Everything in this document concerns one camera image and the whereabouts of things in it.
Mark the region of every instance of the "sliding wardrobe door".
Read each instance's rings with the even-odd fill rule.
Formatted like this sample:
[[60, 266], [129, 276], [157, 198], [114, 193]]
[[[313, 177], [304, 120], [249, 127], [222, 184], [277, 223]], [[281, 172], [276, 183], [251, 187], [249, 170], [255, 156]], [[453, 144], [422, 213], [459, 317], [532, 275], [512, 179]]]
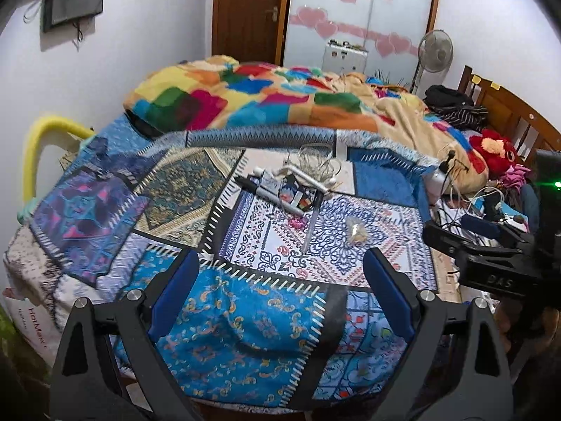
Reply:
[[374, 0], [366, 36], [366, 74], [409, 87], [432, 0]]
[[372, 0], [291, 0], [284, 66], [322, 67], [330, 39], [363, 46]]

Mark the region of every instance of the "bed headboard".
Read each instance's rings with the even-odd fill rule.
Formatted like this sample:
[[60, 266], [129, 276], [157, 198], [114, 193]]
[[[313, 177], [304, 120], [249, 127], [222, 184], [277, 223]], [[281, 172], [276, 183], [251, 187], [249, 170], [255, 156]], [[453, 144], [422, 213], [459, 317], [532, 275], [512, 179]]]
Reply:
[[464, 68], [458, 91], [473, 98], [479, 90], [476, 104], [489, 111], [487, 127], [508, 137], [524, 164], [532, 163], [537, 149], [561, 150], [561, 133], [534, 108], [500, 85], [473, 74]]

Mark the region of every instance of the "wooden door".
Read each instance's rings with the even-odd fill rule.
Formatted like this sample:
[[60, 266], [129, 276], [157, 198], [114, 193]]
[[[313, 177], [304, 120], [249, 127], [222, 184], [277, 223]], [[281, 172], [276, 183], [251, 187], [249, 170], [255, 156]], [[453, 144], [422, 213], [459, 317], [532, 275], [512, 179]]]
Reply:
[[281, 0], [214, 0], [212, 53], [275, 63]]

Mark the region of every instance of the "yellow curved tube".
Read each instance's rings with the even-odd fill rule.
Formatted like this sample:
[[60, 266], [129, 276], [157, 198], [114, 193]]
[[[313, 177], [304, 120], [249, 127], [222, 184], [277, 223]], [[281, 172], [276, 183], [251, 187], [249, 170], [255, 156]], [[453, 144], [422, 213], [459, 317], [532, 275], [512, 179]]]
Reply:
[[92, 130], [72, 122], [72, 120], [56, 115], [47, 115], [37, 120], [29, 130], [23, 155], [23, 203], [27, 203], [35, 197], [39, 142], [43, 134], [48, 131], [66, 132], [80, 139], [87, 139], [95, 134]]

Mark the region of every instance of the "blanket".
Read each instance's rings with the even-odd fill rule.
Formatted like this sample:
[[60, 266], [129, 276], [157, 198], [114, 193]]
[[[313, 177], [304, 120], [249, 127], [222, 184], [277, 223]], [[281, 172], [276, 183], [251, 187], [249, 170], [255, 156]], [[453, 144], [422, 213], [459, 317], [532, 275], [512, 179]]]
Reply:
[[378, 86], [362, 74], [214, 56], [156, 72], [124, 107], [162, 132], [286, 123], [376, 132], [441, 160], [454, 150], [452, 177], [461, 192], [477, 191], [488, 177], [482, 157], [460, 131], [415, 95]]
[[[377, 133], [301, 126], [137, 142], [134, 152], [134, 137], [102, 133], [80, 153], [7, 251], [15, 288], [62, 330], [75, 298], [120, 299], [190, 248], [200, 275], [156, 344], [187, 395], [281, 413], [377, 394], [405, 343], [364, 280], [362, 256], [377, 246], [418, 288], [438, 289], [421, 239], [429, 217], [422, 175], [437, 161]], [[274, 169], [307, 143], [324, 144], [343, 169], [303, 255], [309, 214], [293, 220], [236, 190], [232, 177], [257, 164]], [[139, 207], [137, 198], [149, 201]], [[364, 223], [364, 245], [347, 242], [349, 216]], [[114, 347], [126, 367], [119, 339]]]

